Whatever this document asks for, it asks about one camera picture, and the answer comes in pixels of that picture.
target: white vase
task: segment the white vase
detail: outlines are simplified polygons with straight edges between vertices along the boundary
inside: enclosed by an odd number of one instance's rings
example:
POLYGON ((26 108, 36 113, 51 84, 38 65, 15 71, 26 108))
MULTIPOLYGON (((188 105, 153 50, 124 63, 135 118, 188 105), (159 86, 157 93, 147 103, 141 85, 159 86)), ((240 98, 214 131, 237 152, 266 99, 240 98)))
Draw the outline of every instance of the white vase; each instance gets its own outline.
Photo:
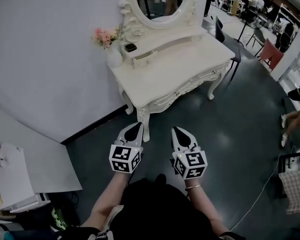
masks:
POLYGON ((106 60, 111 69, 119 68, 122 64, 122 55, 119 52, 115 43, 111 44, 109 48, 105 48, 106 60))

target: bracelet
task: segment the bracelet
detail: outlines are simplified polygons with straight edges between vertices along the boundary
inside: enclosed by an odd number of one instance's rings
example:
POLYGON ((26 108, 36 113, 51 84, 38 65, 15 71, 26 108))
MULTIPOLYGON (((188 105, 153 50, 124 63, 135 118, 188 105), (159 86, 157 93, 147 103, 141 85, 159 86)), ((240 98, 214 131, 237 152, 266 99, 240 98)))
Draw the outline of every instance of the bracelet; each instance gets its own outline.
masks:
POLYGON ((186 187, 186 188, 185 188, 185 191, 188 191, 188 190, 190 190, 190 189, 197 188, 197 187, 201 187, 201 185, 195 185, 195 186, 189 186, 189 187, 186 187))

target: carved table leg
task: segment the carved table leg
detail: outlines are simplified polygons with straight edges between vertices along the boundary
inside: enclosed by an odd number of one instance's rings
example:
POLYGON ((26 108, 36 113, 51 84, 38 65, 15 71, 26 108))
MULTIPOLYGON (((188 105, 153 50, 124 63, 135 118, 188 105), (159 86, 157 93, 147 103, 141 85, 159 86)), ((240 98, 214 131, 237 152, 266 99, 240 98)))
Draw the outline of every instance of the carved table leg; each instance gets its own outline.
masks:
POLYGON ((214 90, 218 87, 218 85, 221 83, 221 81, 224 79, 226 75, 226 70, 223 69, 219 75, 219 77, 213 81, 213 83, 211 84, 209 91, 208 91, 208 100, 211 101, 213 100, 213 98, 215 97, 213 95, 214 90))
POLYGON ((144 107, 137 107, 136 108, 136 115, 138 118, 138 122, 143 123, 143 141, 148 142, 150 140, 150 133, 149 133, 149 105, 144 107))
POLYGON ((121 95, 121 98, 126 103, 128 108, 125 110, 125 112, 130 115, 134 111, 134 105, 132 105, 131 100, 129 99, 128 95, 126 94, 125 90, 121 87, 119 84, 119 93, 121 95))

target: mirror frame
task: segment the mirror frame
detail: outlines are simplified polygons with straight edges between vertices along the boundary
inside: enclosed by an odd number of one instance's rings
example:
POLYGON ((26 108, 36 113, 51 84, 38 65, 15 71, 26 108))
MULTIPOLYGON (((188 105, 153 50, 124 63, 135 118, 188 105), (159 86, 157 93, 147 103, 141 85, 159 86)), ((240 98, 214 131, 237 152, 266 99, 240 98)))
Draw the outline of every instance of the mirror frame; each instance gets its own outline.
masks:
POLYGON ((187 15, 193 7, 195 7, 196 0, 183 0, 180 7, 175 11, 171 18, 166 21, 154 21, 149 19, 141 11, 137 0, 126 0, 132 9, 133 14, 138 18, 138 20, 145 26, 152 29, 166 29, 171 26, 175 26, 185 15, 187 15))

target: white sneaker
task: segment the white sneaker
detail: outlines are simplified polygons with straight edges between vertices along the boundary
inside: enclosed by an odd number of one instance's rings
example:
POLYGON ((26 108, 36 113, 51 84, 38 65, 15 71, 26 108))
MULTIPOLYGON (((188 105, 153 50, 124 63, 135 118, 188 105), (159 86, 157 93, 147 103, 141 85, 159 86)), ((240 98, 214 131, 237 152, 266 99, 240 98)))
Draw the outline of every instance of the white sneaker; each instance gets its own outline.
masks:
POLYGON ((287 120, 286 115, 282 114, 281 115, 281 127, 282 127, 282 129, 284 129, 286 127, 286 120, 287 120))
POLYGON ((285 147, 286 145, 286 142, 287 142, 287 138, 288 138, 288 135, 286 135, 285 133, 282 135, 282 138, 281 138, 281 147, 285 147))

